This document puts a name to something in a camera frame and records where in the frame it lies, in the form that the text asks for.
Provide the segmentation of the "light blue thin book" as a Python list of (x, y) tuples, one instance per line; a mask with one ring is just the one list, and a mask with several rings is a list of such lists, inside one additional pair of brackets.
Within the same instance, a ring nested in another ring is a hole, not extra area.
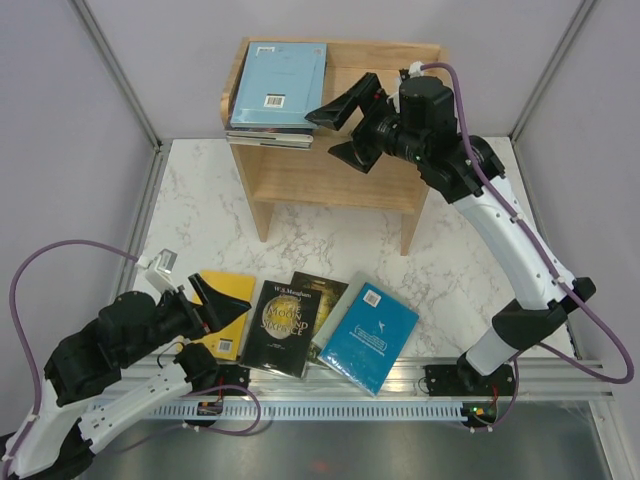
[(251, 42), (230, 125), (314, 129), (306, 115), (322, 104), (326, 61), (325, 43)]

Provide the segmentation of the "dark purple planets book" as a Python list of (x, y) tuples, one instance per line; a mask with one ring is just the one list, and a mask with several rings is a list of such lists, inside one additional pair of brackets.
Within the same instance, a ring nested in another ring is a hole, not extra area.
[(228, 124), (225, 127), (225, 133), (227, 136), (233, 137), (311, 142), (314, 130), (307, 128), (232, 127)]

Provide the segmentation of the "navy blue hardcover book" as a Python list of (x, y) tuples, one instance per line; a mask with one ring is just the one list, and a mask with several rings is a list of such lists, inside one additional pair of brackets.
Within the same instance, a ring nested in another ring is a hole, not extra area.
[(306, 142), (286, 142), (269, 139), (254, 139), (254, 138), (228, 138), (227, 142), (230, 145), (242, 145), (242, 146), (256, 146), (264, 148), (280, 148), (280, 149), (294, 149), (294, 150), (310, 150), (312, 144)]

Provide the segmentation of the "blue Jules Verne book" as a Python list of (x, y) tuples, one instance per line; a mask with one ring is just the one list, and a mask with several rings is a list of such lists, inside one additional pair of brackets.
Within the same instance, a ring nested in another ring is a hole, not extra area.
[(318, 359), (375, 397), (418, 320), (416, 311), (366, 282)]

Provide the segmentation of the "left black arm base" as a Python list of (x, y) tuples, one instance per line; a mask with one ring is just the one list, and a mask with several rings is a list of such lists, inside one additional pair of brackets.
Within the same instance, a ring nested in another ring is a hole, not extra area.
[[(225, 364), (218, 367), (214, 376), (209, 375), (194, 388), (195, 392), (201, 392), (209, 388), (223, 385), (249, 387), (250, 369), (235, 364)], [(217, 401), (226, 396), (242, 396), (243, 393), (236, 389), (224, 389), (216, 392), (208, 392), (206, 396), (213, 396)]]

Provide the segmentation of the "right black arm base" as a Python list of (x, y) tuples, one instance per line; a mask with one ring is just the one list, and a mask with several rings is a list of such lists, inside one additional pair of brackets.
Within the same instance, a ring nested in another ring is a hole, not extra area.
[(427, 390), (432, 397), (505, 397), (515, 393), (515, 373), (503, 364), (489, 376), (453, 364), (424, 366)]

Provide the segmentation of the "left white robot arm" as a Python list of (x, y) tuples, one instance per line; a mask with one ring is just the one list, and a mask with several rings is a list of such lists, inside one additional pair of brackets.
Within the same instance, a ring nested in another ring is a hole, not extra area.
[[(33, 412), (5, 442), (2, 478), (72, 479), (156, 407), (217, 387), (218, 363), (200, 340), (232, 324), (251, 305), (212, 288), (198, 274), (189, 281), (196, 303), (183, 288), (159, 299), (129, 291), (56, 346), (44, 366)], [(98, 411), (88, 411), (126, 369), (178, 337), (187, 345), (159, 373)]]

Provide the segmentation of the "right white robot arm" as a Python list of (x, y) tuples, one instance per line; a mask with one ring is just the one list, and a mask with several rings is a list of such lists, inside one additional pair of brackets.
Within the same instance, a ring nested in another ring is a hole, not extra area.
[(350, 140), (332, 146), (329, 154), (362, 173), (383, 154), (415, 165), (424, 183), (476, 229), (502, 267), (515, 298), (456, 366), (458, 385), (477, 394), (502, 364), (554, 333), (596, 287), (567, 270), (533, 232), (488, 143), (463, 137), (451, 88), (436, 77), (417, 76), (405, 78), (398, 94), (393, 102), (377, 75), (366, 73), (305, 118), (338, 131), (360, 110), (363, 117)]

